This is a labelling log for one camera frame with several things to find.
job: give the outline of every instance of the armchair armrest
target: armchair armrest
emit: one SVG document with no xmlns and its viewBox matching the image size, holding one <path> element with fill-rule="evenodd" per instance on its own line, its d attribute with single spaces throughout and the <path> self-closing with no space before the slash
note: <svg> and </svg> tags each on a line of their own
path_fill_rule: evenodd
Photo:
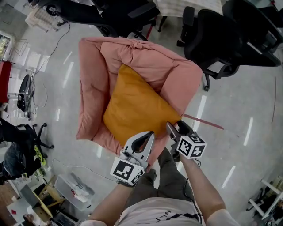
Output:
<svg viewBox="0 0 283 226">
<path fill-rule="evenodd" d="M 186 6 L 183 12 L 183 24 L 193 26 L 195 18 L 195 8 Z"/>
<path fill-rule="evenodd" d="M 128 13 L 128 16 L 131 18 L 137 18 L 142 14 L 145 14 L 146 12 L 154 9 L 156 7 L 154 2 L 149 2 L 143 6 L 140 6 L 139 8 L 136 8 L 135 10 L 133 10 L 132 12 Z"/>
</svg>

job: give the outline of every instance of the plastic box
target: plastic box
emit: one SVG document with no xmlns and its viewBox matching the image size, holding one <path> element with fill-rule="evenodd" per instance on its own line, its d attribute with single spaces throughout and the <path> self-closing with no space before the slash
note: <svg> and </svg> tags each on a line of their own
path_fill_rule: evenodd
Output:
<svg viewBox="0 0 283 226">
<path fill-rule="evenodd" d="M 87 209 L 92 204 L 95 192 L 74 173 L 59 174 L 54 186 L 61 195 L 80 211 Z M 82 202 L 74 196 L 74 192 L 79 190 L 88 193 L 88 195 L 84 196 L 86 202 Z"/>
</svg>

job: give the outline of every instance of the black office chair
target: black office chair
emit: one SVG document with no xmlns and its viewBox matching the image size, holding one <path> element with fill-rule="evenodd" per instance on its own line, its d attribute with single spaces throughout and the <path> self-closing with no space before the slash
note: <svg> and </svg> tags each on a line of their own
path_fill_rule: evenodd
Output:
<svg viewBox="0 0 283 226">
<path fill-rule="evenodd" d="M 42 157 L 47 155 L 42 152 L 42 148 L 46 147 L 47 149 L 53 149 L 54 145 L 48 146 L 40 140 L 43 127 L 46 127 L 47 124 L 44 123 L 36 134 L 35 127 L 37 124 L 33 125 L 33 128 L 30 125 L 18 125 L 17 127 L 0 118 L 0 137 L 2 137 L 7 142 L 14 142 L 19 144 L 23 152 L 23 166 L 28 169 L 28 167 L 33 164 L 34 156 L 36 155 L 35 146 L 40 151 Z"/>
<path fill-rule="evenodd" d="M 195 62 L 206 77 L 205 91 L 210 88 L 210 78 L 220 79 L 234 75 L 240 65 L 275 67 L 280 61 L 272 54 L 261 54 L 244 42 L 241 28 L 229 18 L 211 11 L 200 10 L 194 18 L 195 9 L 186 7 L 183 14 L 183 30 L 178 46 L 184 46 L 185 57 Z M 219 72 L 208 69 L 221 62 Z"/>
<path fill-rule="evenodd" d="M 283 27 L 283 8 L 278 11 L 275 6 L 267 6 L 259 8 L 259 10 L 262 11 L 276 27 Z"/>
<path fill-rule="evenodd" d="M 63 20 L 90 24 L 96 26 L 103 36 L 128 37 L 133 32 L 135 37 L 147 39 L 142 35 L 144 25 L 155 26 L 152 19 L 160 12 L 153 2 L 147 0 L 118 0 L 108 1 L 93 0 L 92 6 L 76 3 L 69 0 L 40 0 L 38 5 L 54 6 L 58 16 Z M 103 12 L 99 14 L 96 6 Z"/>
<path fill-rule="evenodd" d="M 272 21 L 247 0 L 229 0 L 223 5 L 223 15 L 235 21 L 243 30 L 245 42 L 262 53 L 276 51 L 283 36 Z"/>
</svg>

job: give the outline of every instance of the orange pillow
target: orange pillow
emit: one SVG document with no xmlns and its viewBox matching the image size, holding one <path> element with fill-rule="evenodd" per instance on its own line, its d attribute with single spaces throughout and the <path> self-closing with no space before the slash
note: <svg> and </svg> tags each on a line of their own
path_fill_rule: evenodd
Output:
<svg viewBox="0 0 283 226">
<path fill-rule="evenodd" d="M 122 64 L 103 121 L 122 146 L 140 132 L 166 132 L 166 122 L 180 115 L 132 68 Z"/>
</svg>

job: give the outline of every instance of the pink cushion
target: pink cushion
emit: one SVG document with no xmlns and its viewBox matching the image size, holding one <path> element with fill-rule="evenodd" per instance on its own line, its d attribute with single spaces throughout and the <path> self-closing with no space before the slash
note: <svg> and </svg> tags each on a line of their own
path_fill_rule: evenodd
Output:
<svg viewBox="0 0 283 226">
<path fill-rule="evenodd" d="M 103 123 L 120 66 L 134 69 L 180 115 L 196 93 L 201 69 L 176 53 L 146 41 L 128 38 L 83 38 L 80 55 L 80 116 L 77 139 L 92 140 L 119 154 L 122 146 Z M 149 164 L 164 149 L 168 136 L 156 137 Z"/>
</svg>

